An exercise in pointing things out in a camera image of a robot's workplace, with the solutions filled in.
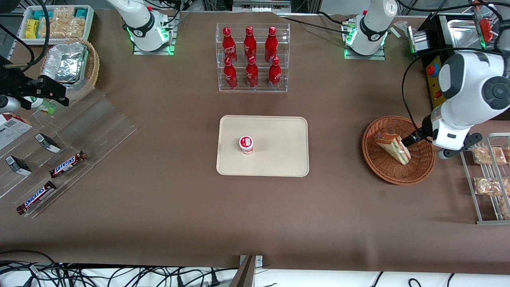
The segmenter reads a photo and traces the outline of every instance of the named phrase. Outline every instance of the red bottle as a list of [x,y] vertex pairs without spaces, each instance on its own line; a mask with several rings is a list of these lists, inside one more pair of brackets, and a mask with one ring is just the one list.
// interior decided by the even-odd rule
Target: red bottle
[[280,74],[282,73],[282,68],[280,68],[280,58],[274,57],[273,64],[269,67],[269,83],[267,84],[270,89],[276,90],[278,89],[278,85],[280,84]]
[[278,52],[278,39],[276,38],[276,28],[271,26],[269,27],[269,36],[267,36],[266,40],[266,55],[265,60],[268,63],[271,63],[273,58],[276,56],[276,52]]
[[248,65],[246,66],[246,85],[250,88],[255,88],[259,84],[259,68],[255,64],[255,57],[248,58]]
[[237,62],[236,54],[236,42],[232,38],[230,28],[223,28],[223,50],[225,51],[225,57],[232,60],[232,65]]
[[237,87],[236,68],[232,66],[231,58],[225,58],[225,68],[223,68],[223,73],[225,74],[225,80],[228,84],[228,88],[232,90]]
[[253,36],[253,27],[246,27],[246,37],[244,38],[244,55],[246,59],[254,56],[257,59],[257,41]]

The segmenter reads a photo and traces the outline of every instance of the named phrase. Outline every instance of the wicker basket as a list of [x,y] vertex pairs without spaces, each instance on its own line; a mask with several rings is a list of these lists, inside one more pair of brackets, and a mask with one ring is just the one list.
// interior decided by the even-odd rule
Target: wicker basket
[[[99,75],[99,55],[90,42],[79,38],[73,38],[64,40],[63,44],[72,44],[76,42],[86,45],[89,49],[89,55],[87,57],[87,70],[85,71],[85,78],[87,79],[87,82],[81,89],[67,89],[66,97],[68,97],[71,101],[79,101],[88,95],[94,89],[95,83],[97,81],[97,76]],[[48,52],[42,59],[41,74],[47,59]]]
[[414,132],[411,121],[401,116],[384,116],[373,121],[365,130],[361,142],[363,156],[370,168],[382,179],[399,185],[416,184],[430,175],[436,162],[431,143],[422,140],[409,146],[411,160],[402,165],[375,142],[385,133],[402,137]]

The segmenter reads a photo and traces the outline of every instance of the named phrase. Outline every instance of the table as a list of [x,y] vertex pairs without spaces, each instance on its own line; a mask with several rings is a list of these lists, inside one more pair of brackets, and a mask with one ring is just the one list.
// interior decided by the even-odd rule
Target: table
[[[324,17],[299,19],[335,27]],[[404,20],[419,26],[424,18]],[[101,58],[96,86],[138,131],[35,219],[0,201],[0,249],[38,250],[58,262],[234,267],[252,253],[272,268],[509,273],[510,226],[474,224],[459,158],[437,160],[414,186],[383,182],[363,159],[369,123],[407,116],[405,37],[388,37],[386,61],[345,60],[340,34],[291,22],[288,93],[220,93],[216,22],[287,20],[192,13],[179,26],[175,55],[133,56],[120,15],[97,11],[90,39]],[[23,49],[16,47],[13,62],[27,60]],[[421,120],[430,104],[420,64],[407,80]],[[219,175],[218,127],[227,114],[304,117],[309,174]],[[473,130],[487,135],[508,124]]]

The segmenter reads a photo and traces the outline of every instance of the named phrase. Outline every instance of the metal tray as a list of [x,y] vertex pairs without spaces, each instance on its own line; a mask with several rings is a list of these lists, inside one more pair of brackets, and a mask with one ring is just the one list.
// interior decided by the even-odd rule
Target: metal tray
[[450,20],[447,27],[454,47],[481,49],[473,20]]

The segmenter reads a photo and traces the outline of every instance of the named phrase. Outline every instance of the clear acrylic shelf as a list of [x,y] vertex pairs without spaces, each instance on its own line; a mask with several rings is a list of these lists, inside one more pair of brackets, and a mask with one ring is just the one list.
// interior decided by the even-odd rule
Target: clear acrylic shelf
[[[12,212],[16,212],[17,206],[51,181],[57,189],[23,214],[30,218],[43,211],[136,130],[97,89],[69,107],[58,106],[53,115],[35,112],[25,118],[33,127],[0,150],[0,201],[12,203]],[[38,133],[52,138],[61,151],[46,150],[35,139]],[[50,170],[79,151],[87,155],[85,160],[57,178],[51,178]],[[23,159],[32,173],[28,176],[14,173],[5,162],[10,155]]]
[[[259,84],[255,88],[249,88],[246,85],[246,66],[247,61],[244,56],[244,38],[246,36],[246,27],[253,27],[253,35],[257,40],[257,67],[259,67]],[[269,27],[276,27],[276,38],[278,39],[278,52],[280,58],[280,67],[282,68],[281,80],[276,90],[269,88],[269,67],[270,63],[264,60],[265,43],[268,36]],[[230,89],[227,85],[224,74],[225,54],[223,52],[223,28],[229,27],[232,37],[236,42],[237,62],[234,68],[237,73],[238,86]],[[216,62],[218,66],[218,89],[220,91],[233,92],[287,92],[289,87],[289,62],[290,62],[290,24],[252,24],[252,23],[218,23],[216,25]]]

